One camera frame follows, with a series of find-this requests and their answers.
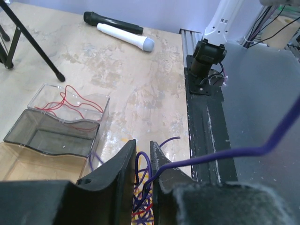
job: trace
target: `tripod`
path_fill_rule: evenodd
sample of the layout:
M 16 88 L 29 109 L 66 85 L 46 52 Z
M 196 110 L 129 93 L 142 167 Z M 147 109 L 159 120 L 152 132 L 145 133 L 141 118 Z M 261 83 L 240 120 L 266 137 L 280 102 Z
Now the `tripod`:
M 61 82 L 64 82 L 66 80 L 64 75 L 52 63 L 52 61 L 49 59 L 49 57 L 46 55 L 46 53 L 43 51 L 43 49 L 38 45 L 38 43 L 35 41 L 35 39 L 32 37 L 32 35 L 28 32 L 28 30 L 21 23 L 21 21 L 14 14 L 14 12 L 8 7 L 8 5 L 4 2 L 4 0 L 0 0 L 0 7 L 4 10 L 4 12 L 8 15 L 8 17 L 16 25 L 15 33 L 14 33 L 13 40 L 12 40 L 9 51 L 6 52 L 6 50 L 3 48 L 2 44 L 0 43 L 0 62 L 3 63 L 5 68 L 12 69 L 14 67 L 14 65 L 12 63 L 12 59 L 13 59 L 15 49 L 17 47 L 20 35 L 22 33 L 27 38 L 27 40 L 31 43 L 31 45 L 36 49 L 36 51 L 40 54 L 40 56 L 43 58 L 43 60 L 52 69 L 52 71 L 55 73 L 57 79 L 59 79 L 59 81 L 61 81 Z M 3 39 L 6 41 L 5 37 L 3 36 L 3 34 L 6 34 L 6 33 L 1 26 L 0 26 L 0 34 L 3 37 Z

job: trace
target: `clear plastic box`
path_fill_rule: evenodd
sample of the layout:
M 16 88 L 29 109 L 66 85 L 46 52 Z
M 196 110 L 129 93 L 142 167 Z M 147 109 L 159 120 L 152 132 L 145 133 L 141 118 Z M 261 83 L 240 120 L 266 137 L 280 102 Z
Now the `clear plastic box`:
M 38 90 L 33 99 L 29 102 L 28 108 L 33 110 L 41 110 L 49 115 L 56 116 L 59 120 L 66 121 L 75 121 L 75 120 L 95 120 L 106 123 L 105 118 L 107 118 L 108 108 L 109 108 L 109 100 L 110 97 L 107 95 L 101 94 L 90 94 L 87 96 L 83 96 L 83 100 L 80 96 L 78 96 L 71 88 L 67 89 L 66 100 L 70 103 L 66 103 L 66 105 L 62 105 L 61 107 L 57 107 L 58 103 L 62 101 L 62 93 L 64 94 L 65 88 L 56 85 L 43 84 L 43 86 Z M 88 104 L 96 103 L 103 109 L 103 113 L 99 112 Z M 51 108 L 53 112 L 45 111 L 43 108 Z
M 99 143 L 99 123 L 92 120 L 63 122 L 38 110 L 25 109 L 4 142 L 31 148 L 46 155 L 88 158 Z
M 87 158 L 47 155 L 18 144 L 0 143 L 0 180 L 71 180 L 88 167 Z

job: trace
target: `wooden table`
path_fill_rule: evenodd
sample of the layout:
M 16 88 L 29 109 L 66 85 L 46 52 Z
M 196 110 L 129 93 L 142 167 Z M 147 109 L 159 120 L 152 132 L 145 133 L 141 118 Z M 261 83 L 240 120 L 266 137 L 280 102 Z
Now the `wooden table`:
M 21 35 L 15 68 L 0 67 L 0 138 L 3 138 L 43 83 L 74 86 L 80 94 L 111 96 L 109 121 L 98 146 L 107 161 L 129 139 L 149 154 L 150 141 L 180 136 L 163 147 L 171 161 L 188 159 L 188 123 L 181 36 L 154 29 L 144 35 L 155 41 L 154 51 L 101 33 L 82 15 L 21 3 L 12 10 L 65 75 L 60 83 L 52 70 Z M 15 25 L 4 12 L 0 21 L 12 37 Z M 183 168 L 190 175 L 190 168 Z

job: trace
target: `wall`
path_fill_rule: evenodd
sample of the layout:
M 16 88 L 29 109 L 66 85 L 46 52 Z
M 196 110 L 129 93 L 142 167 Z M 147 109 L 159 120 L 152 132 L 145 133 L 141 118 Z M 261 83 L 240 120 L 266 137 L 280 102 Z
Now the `wall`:
M 83 14 L 100 15 L 178 33 L 180 28 L 203 32 L 220 0 L 15 0 L 22 3 Z M 244 36 L 261 9 L 259 0 L 245 0 L 229 34 L 230 39 Z

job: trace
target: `black microphone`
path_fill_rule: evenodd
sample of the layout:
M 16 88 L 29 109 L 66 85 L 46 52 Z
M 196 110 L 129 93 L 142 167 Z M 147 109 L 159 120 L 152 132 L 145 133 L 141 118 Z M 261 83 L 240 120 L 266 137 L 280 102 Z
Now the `black microphone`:
M 83 20 L 92 26 L 97 26 L 98 23 L 104 23 L 116 28 L 119 28 L 121 30 L 128 31 L 133 34 L 143 34 L 143 27 L 140 27 L 138 25 L 128 23 L 128 22 L 123 22 L 120 20 L 114 20 L 105 16 L 98 15 L 97 13 L 94 12 L 85 12 L 83 14 Z

